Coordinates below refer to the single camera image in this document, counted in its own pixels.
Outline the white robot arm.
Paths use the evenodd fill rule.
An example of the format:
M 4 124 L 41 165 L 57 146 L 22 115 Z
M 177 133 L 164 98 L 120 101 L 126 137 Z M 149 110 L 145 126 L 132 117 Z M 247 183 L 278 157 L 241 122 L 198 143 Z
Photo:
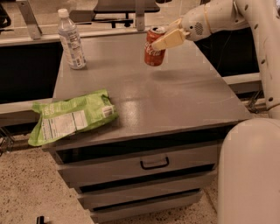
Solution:
M 217 224 L 280 224 L 280 14 L 277 0 L 211 0 L 166 27 L 164 50 L 220 31 L 252 31 L 266 118 L 235 125 L 218 165 Z

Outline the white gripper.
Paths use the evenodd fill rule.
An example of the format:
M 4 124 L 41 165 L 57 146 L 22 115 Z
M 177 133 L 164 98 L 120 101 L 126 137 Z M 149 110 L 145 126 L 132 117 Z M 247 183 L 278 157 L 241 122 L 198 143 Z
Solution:
M 199 41 L 211 35 L 206 20 L 206 6 L 204 4 L 189 10 L 183 18 L 179 18 L 166 27 L 164 36 L 155 40 L 151 46 L 156 51 L 182 45 L 186 39 Z

